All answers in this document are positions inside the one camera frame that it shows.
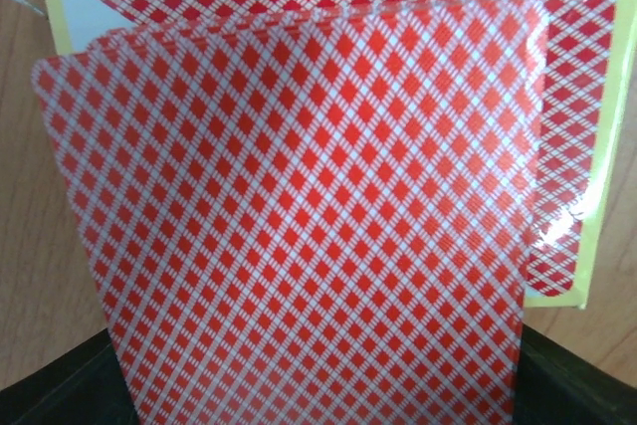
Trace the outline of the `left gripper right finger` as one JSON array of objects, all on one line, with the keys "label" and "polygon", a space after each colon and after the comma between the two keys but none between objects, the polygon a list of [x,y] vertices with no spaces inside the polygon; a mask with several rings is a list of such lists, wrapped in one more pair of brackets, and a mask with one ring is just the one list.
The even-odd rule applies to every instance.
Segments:
[{"label": "left gripper right finger", "polygon": [[636,389],[525,326],[515,424],[634,424]]}]

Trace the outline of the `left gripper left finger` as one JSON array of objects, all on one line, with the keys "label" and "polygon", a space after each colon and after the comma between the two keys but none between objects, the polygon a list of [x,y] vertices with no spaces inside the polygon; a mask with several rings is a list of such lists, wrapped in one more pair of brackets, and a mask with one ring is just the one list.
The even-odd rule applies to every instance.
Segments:
[{"label": "left gripper left finger", "polygon": [[1,422],[137,424],[108,331],[3,389]]}]

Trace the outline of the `red-backed playing card deck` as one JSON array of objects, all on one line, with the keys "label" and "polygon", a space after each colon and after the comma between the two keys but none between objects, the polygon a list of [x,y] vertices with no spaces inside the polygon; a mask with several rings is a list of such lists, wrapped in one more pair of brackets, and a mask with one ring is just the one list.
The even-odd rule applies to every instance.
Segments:
[{"label": "red-backed playing card deck", "polygon": [[437,0],[32,70],[143,424],[509,424],[548,16]]}]

